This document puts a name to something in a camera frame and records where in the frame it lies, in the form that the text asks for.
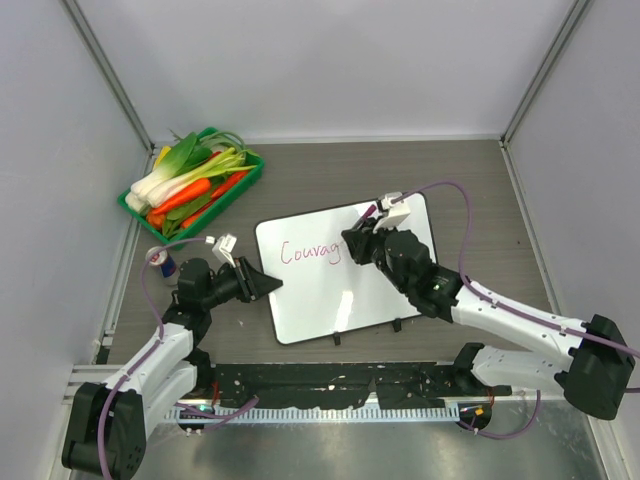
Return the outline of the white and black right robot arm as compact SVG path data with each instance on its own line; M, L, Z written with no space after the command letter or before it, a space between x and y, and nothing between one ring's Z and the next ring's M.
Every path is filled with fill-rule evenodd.
M560 394L594 418L616 418L635 358L612 320L596 315L585 322L513 302L437 264L409 230L376 229L366 221L341 236L356 264L375 266L420 314L517 345L508 351L465 344L451 371L460 393L524 387Z

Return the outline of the white marker with pink cap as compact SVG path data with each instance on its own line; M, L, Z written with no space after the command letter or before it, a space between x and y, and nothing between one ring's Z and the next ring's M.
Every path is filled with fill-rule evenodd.
M377 206L375 204L369 205L368 208L365 210L365 212L355 222L354 227L356 229L360 228L363 225L363 223L376 212L376 210L377 210Z

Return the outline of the white whiteboard with black frame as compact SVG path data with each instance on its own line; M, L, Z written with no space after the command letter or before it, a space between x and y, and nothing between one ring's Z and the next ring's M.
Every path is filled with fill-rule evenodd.
M373 200L262 221L262 270L283 286L269 294L276 339L290 345L419 315L372 264L359 266L341 232Z

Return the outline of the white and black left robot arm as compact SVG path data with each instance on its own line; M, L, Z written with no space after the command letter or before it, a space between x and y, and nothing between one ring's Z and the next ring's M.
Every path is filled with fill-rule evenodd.
M212 389L210 356L198 347L212 309L231 300L257 301L282 285L244 257L218 271L202 258L184 262L150 340L116 373L85 382L74 394L62 466L105 479L132 478L165 414L186 394L200 399Z

